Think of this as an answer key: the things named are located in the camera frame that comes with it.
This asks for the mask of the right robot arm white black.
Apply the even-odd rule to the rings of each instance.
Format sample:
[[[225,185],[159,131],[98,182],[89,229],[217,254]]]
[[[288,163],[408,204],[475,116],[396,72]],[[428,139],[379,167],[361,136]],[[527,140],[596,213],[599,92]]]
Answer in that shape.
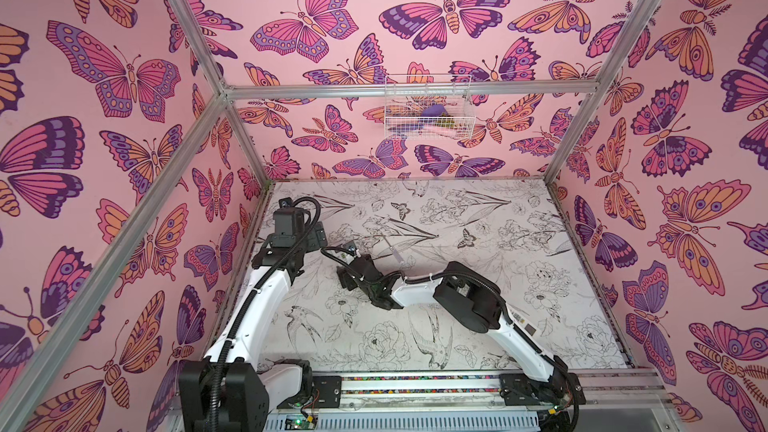
[[[494,340],[520,369],[501,380],[504,400],[556,408],[586,403],[578,376],[536,341],[530,321],[508,305],[495,283],[462,263],[450,261],[442,271],[411,277],[384,274],[371,256],[350,248],[326,247],[321,253],[338,264],[342,287],[362,291],[373,306],[389,311],[437,305],[469,331]]]

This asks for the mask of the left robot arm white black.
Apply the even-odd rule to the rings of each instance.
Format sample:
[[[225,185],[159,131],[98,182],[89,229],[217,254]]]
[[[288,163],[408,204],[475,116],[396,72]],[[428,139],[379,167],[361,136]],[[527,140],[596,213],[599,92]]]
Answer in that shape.
[[[322,207],[313,197],[280,200],[274,230],[251,258],[246,281],[221,334],[177,380],[186,431],[261,431],[280,405],[310,402],[312,369],[285,360],[266,372],[258,361],[272,318],[302,273],[306,254],[325,247]]]

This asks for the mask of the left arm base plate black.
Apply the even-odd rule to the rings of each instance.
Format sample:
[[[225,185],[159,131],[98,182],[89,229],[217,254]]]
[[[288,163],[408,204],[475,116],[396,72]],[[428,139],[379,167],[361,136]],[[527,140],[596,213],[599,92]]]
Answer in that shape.
[[[342,397],[341,376],[314,376],[310,383],[302,380],[284,387],[280,383],[265,384],[271,409],[339,409]]]

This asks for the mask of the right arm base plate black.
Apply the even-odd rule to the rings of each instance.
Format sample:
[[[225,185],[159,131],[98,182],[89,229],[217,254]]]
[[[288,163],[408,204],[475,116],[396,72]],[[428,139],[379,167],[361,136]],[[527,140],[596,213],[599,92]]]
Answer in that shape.
[[[575,374],[555,370],[545,382],[530,379],[523,373],[499,376],[499,394],[507,406],[558,406],[586,404],[583,388]]]

